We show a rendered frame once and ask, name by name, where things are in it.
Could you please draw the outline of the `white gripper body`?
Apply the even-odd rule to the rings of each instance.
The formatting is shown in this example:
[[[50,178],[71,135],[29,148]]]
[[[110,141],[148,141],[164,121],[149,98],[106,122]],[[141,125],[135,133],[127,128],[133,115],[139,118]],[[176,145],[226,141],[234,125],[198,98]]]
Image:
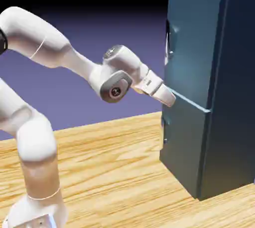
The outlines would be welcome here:
[[[175,95],[171,92],[171,90],[165,85],[161,84],[159,88],[152,94],[152,98],[160,101],[162,104],[171,107],[175,100],[176,97]]]

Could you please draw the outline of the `dark teal cabinet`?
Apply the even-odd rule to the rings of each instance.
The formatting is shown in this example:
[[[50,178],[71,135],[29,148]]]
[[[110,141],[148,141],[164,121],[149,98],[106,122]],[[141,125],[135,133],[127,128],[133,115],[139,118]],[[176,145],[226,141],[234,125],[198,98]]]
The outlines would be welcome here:
[[[198,200],[255,183],[255,0],[226,0]]]

